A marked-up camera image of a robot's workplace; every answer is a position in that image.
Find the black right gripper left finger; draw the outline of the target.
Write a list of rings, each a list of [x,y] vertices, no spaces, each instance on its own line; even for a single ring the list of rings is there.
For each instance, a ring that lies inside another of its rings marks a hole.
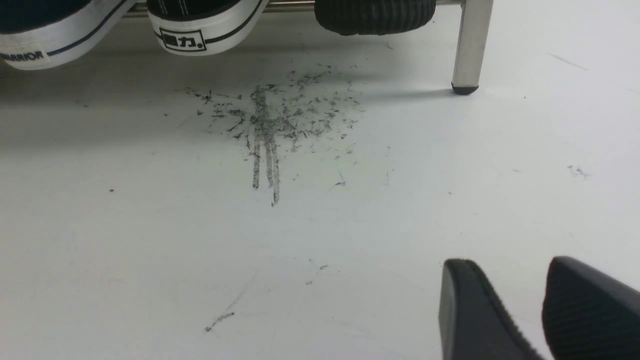
[[[484,271],[470,259],[443,263],[439,336],[444,360],[541,360]]]

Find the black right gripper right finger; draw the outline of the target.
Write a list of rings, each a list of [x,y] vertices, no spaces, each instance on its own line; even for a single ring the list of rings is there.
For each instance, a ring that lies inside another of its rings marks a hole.
[[[569,256],[551,260],[542,329],[556,360],[637,360],[640,294]]]

